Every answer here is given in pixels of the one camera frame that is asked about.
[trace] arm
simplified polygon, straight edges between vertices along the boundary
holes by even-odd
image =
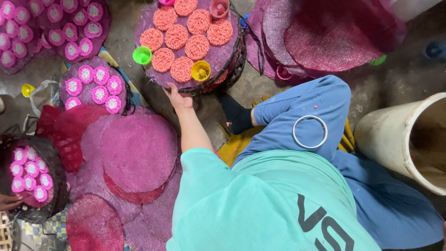
[[[178,93],[178,88],[175,84],[167,84],[170,86],[171,91],[169,92],[167,89],[163,89],[180,120],[182,152],[196,147],[213,151],[211,141],[192,107],[192,97],[182,96],[182,94]]]

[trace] yellow plastic cup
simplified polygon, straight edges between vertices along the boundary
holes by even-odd
[[[190,70],[192,77],[196,81],[205,81],[211,75],[211,67],[206,61],[197,61]]]
[[[23,96],[29,98],[29,95],[35,90],[34,86],[29,84],[22,85],[22,94]]]

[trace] green plastic piece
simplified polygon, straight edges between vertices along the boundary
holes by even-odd
[[[140,46],[133,51],[133,60],[138,64],[148,64],[152,61],[152,52],[146,46]]]
[[[387,55],[384,54],[384,55],[382,55],[382,57],[380,57],[379,59],[372,60],[372,61],[370,61],[370,63],[368,63],[368,64],[371,65],[371,66],[378,66],[378,65],[383,64],[384,61],[386,61],[386,58],[387,58]]]

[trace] green plastic cup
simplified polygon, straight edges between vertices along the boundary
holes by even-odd
[[[146,46],[140,46],[133,51],[133,60],[138,64],[146,65],[152,61],[152,52]]]

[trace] turquoise shirt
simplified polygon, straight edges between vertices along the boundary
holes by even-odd
[[[319,155],[265,151],[230,170],[194,148],[181,163],[168,251],[380,251],[346,181]]]

